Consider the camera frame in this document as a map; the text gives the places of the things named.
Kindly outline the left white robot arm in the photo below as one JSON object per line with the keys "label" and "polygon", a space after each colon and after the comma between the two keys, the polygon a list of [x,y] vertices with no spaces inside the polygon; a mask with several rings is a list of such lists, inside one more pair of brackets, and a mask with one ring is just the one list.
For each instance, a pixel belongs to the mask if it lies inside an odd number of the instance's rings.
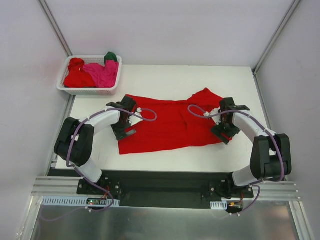
{"label": "left white robot arm", "polygon": [[106,182],[101,179],[102,170],[92,160],[94,136],[111,127],[117,141],[132,136],[136,131],[126,131],[140,119],[133,116],[138,105],[133,98],[123,97],[120,102],[110,102],[104,109],[82,120],[68,117],[64,120],[54,153],[89,180],[88,188],[96,195],[103,193]]}

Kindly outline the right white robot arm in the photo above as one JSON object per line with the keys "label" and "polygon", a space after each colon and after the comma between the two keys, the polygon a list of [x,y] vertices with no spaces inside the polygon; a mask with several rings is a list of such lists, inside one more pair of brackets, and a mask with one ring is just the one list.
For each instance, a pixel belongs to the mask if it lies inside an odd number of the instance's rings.
{"label": "right white robot arm", "polygon": [[279,182],[292,173],[291,144],[288,135],[264,127],[245,105],[236,105],[232,97],[219,102],[220,123],[211,132],[224,144],[243,132],[252,142],[249,165],[230,173],[225,180],[225,193],[232,198],[243,187],[263,181]]}

